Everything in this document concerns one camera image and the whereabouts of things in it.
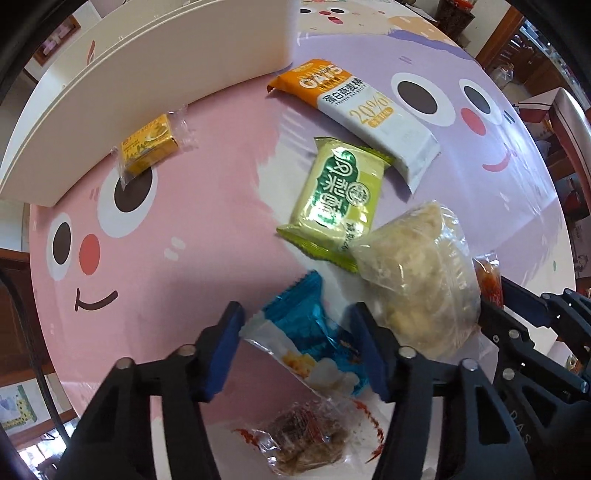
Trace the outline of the blue snack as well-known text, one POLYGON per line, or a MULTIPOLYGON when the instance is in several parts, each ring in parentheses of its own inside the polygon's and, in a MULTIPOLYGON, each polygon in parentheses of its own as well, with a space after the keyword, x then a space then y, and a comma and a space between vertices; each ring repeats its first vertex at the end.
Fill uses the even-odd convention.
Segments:
POLYGON ((322 303, 322 276, 310 271, 245 322, 239 336, 323 396, 356 397, 369 384, 353 334, 322 303))

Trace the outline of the green rice cake packet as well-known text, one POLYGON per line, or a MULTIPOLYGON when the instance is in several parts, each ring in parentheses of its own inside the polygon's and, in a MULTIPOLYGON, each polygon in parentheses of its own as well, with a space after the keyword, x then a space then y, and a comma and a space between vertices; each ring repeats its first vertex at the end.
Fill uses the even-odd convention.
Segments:
POLYGON ((276 232, 308 257, 356 273, 349 247, 370 232, 392 160, 334 137, 315 138, 315 147, 317 157, 290 221, 276 232))

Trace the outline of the small orange red snack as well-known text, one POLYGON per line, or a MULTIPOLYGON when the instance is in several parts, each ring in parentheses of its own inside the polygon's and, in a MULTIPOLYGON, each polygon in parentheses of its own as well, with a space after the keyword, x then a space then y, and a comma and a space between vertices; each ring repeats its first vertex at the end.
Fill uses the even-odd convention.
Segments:
POLYGON ((482 297, 499 307, 504 306, 500 262, 494 251, 473 258, 482 297))

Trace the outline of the orange white oats bar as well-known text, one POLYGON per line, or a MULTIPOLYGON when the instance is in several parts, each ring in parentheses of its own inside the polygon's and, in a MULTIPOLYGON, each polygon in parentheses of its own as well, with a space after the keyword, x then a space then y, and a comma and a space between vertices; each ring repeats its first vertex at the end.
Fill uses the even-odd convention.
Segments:
POLYGON ((412 114, 331 61, 309 60, 271 80, 267 90, 294 95, 386 154, 411 192, 441 152, 434 134, 412 114))

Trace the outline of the white plastic storage bin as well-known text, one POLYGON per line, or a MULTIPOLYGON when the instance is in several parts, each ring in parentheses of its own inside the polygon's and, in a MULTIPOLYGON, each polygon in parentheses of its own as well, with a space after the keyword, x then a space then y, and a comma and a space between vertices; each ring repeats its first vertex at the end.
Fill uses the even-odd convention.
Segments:
POLYGON ((5 199, 49 207, 158 115, 290 65, 294 1, 131 1, 41 77, 1 163, 5 199))

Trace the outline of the small yellow cube snack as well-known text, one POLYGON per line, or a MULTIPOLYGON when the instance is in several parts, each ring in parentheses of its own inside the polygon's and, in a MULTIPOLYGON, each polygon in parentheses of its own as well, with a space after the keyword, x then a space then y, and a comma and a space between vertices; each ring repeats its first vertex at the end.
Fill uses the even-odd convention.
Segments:
POLYGON ((197 148, 194 131, 187 123, 187 113, 187 105, 165 112, 111 149, 122 190, 168 157, 197 148))

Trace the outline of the clear bag puffed snacks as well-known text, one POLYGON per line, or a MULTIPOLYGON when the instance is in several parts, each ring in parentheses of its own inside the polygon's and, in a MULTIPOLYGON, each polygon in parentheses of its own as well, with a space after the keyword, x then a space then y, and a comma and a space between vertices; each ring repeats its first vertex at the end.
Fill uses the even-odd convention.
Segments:
POLYGON ((456 214, 429 201, 356 239, 349 251, 378 297, 381 324, 434 360, 477 327, 481 291, 456 214))

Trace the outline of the brown nut cluster packet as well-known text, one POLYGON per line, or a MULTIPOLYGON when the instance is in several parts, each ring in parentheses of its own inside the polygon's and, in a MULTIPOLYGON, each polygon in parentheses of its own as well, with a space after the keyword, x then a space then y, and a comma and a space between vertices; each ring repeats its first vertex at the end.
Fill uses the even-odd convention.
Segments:
POLYGON ((273 419, 232 432, 283 477, 359 472, 381 456, 386 441, 383 416, 342 397, 297 402, 273 419))

